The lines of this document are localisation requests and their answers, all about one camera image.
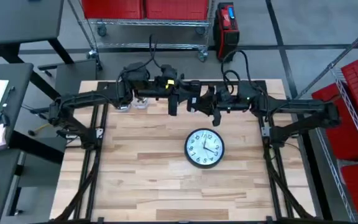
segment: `wooden tabletop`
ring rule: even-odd
[[[95,90],[97,83],[83,82],[80,91]],[[270,96],[285,99],[281,80],[266,83]],[[222,113],[221,125],[213,127],[212,117],[188,113],[186,103],[178,107],[178,116],[172,117],[167,114],[166,100],[149,100],[146,110],[133,108],[128,113],[117,113],[109,107],[94,221],[98,217],[107,222],[249,221],[274,217],[255,116],[250,112]],[[89,125],[92,110],[76,110],[75,117]],[[276,125],[284,126],[291,123],[291,116],[276,114],[274,120]],[[198,128],[213,129],[224,140],[223,160],[212,169],[196,168],[184,155],[186,137]],[[297,145],[294,139],[288,142]],[[289,189],[315,215],[299,150],[286,145],[281,152]],[[51,218],[63,211],[78,190],[84,153],[82,149],[66,150]],[[81,217],[85,216],[86,200],[87,196]],[[281,192],[280,202],[284,207]]]

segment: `concrete floor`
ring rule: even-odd
[[[265,1],[262,0],[233,0],[236,6],[237,20],[241,30],[241,45],[276,45],[273,25]],[[272,0],[278,24],[285,45],[295,44],[350,44],[358,36],[358,0]],[[149,34],[153,33],[159,42],[183,42],[193,43],[199,41],[193,29],[171,27],[108,27],[108,36],[101,39],[108,41],[133,41],[146,42]],[[68,50],[76,50],[81,54],[71,54],[74,60],[85,59],[86,49],[89,45],[78,26],[67,2],[63,10],[60,42]],[[31,50],[51,49],[47,42],[23,44],[23,52]],[[298,91],[302,90],[312,79],[322,71],[329,62],[342,52],[336,50],[287,50],[288,60],[292,70],[293,79]],[[282,58],[278,50],[248,50],[250,72],[252,78],[281,78],[285,84],[286,93],[290,96],[290,89],[286,79]],[[210,52],[209,59],[201,63],[196,58],[196,52],[159,52],[156,59],[160,64],[171,64],[187,78],[221,78],[220,64],[216,60],[214,52]],[[55,54],[22,54],[20,57],[25,62],[35,66],[61,62]],[[148,53],[103,53],[100,55],[104,70],[100,77],[104,80],[114,80],[123,68],[133,62],[144,62],[149,59]],[[339,66],[358,59],[358,50],[353,50]],[[244,61],[240,56],[235,57],[233,63],[228,65],[237,70],[242,78],[246,77]],[[150,64],[151,74],[159,74],[157,68]],[[51,85],[54,79],[43,75]],[[320,89],[333,82],[327,74],[305,96],[309,97],[313,90]],[[30,84],[25,96],[25,104],[43,107],[50,100],[38,89]],[[34,129],[44,124],[44,121],[32,116],[23,110],[20,113],[17,129],[26,133],[28,129]],[[48,128],[40,133],[40,137],[55,137],[54,130]],[[323,170],[328,169],[326,162],[321,159]],[[59,167],[50,165],[50,182],[42,183],[41,187],[24,189],[20,200],[19,209],[25,212],[18,217],[4,218],[1,223],[29,223],[44,222],[48,220],[53,198],[56,178]],[[326,176],[325,184],[333,183],[332,177]],[[330,196],[330,207],[336,220],[347,220],[347,214],[343,209],[339,194],[332,188],[327,189]]]

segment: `black desk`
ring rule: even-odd
[[[0,57],[9,63],[24,63],[20,44],[47,40],[66,64],[74,63],[59,43],[63,0],[0,0]],[[52,99],[59,96],[35,72],[30,81]]]
[[[15,86],[11,93],[6,114],[11,125],[6,129],[8,149],[0,151],[0,218],[7,200],[9,188],[16,171],[17,161],[21,151],[42,157],[54,163],[61,163],[63,153],[31,139],[14,130],[16,120],[21,110],[24,95],[32,75],[33,65],[28,63],[0,65],[0,80],[9,80],[7,90]]]

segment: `black clock rim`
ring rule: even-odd
[[[197,132],[197,131],[202,131],[202,130],[211,131],[212,133],[216,134],[217,137],[218,137],[218,138],[221,140],[221,142],[222,142],[222,155],[221,155],[221,157],[220,157],[216,162],[214,162],[214,163],[212,163],[212,164],[210,164],[210,165],[201,165],[201,164],[195,162],[193,159],[191,159],[189,153],[187,152],[187,148],[186,148],[186,144],[187,144],[187,142],[188,142],[190,136],[191,136],[192,134],[194,134],[195,132]],[[192,132],[187,136],[187,138],[186,138],[184,148],[185,148],[185,156],[186,156],[187,160],[188,160],[193,166],[195,166],[195,167],[197,167],[197,168],[201,168],[201,169],[210,169],[210,168],[212,168],[212,167],[218,165],[218,164],[221,162],[221,160],[223,159],[224,150],[225,150],[223,138],[222,138],[216,131],[214,131],[214,130],[212,130],[212,129],[209,129],[209,128],[199,128],[199,129],[196,129],[196,130],[192,131]]]

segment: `desk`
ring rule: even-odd
[[[21,43],[47,40],[65,63],[74,63],[57,39],[62,11],[63,0],[0,0],[0,56],[23,63],[18,56]],[[35,72],[30,80],[52,99],[59,96]]]
[[[43,157],[52,162],[61,162],[63,153],[56,149],[39,143],[27,136],[15,131],[17,117],[21,110],[21,104],[29,84],[33,65],[29,63],[0,65],[0,80],[9,80],[7,90],[14,86],[11,93],[6,114],[10,119],[10,126],[6,129],[5,139],[9,149],[0,151],[0,218],[7,200],[12,178],[16,172],[17,161],[21,151]]]
[[[97,84],[82,82],[80,91],[95,90]],[[285,98],[281,80],[266,80],[266,84],[270,96]],[[250,112],[222,113],[221,125],[212,127],[212,118],[187,112],[186,103],[178,107],[177,117],[169,116],[167,108],[166,100],[151,100],[147,110],[128,113],[109,107],[92,220],[245,221],[274,217],[258,119]],[[76,110],[75,117],[87,125],[92,112],[92,108]],[[289,114],[274,118],[279,126],[291,123]],[[192,166],[183,153],[187,135],[197,128],[211,128],[224,139],[225,155],[212,169]],[[297,145],[294,139],[288,142]],[[281,152],[289,189],[315,215],[299,150],[286,146]],[[57,217],[76,193],[84,154],[82,149],[66,150],[51,218]],[[82,218],[87,197],[81,207]]]

